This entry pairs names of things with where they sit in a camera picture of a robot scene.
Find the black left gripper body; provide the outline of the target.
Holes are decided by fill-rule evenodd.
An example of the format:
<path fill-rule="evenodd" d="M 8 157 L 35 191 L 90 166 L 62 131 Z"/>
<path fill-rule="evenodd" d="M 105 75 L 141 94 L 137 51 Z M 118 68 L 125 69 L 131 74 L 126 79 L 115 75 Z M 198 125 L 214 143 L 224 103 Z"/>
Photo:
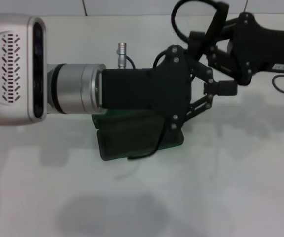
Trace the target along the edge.
<path fill-rule="evenodd" d="M 156 68 L 102 72 L 103 108 L 154 110 L 170 130 L 183 127 L 190 100 L 190 69 L 179 45 L 170 46 Z"/>

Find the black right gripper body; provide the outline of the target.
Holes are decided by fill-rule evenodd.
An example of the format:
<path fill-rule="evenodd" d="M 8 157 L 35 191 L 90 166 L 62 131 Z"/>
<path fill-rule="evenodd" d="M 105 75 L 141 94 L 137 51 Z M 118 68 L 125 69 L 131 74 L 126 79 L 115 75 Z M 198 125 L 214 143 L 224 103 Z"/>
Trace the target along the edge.
<path fill-rule="evenodd" d="M 284 73 L 284 31 L 262 27 L 251 13 L 237 18 L 232 53 L 241 74 L 239 85 L 247 86 L 258 72 Z"/>

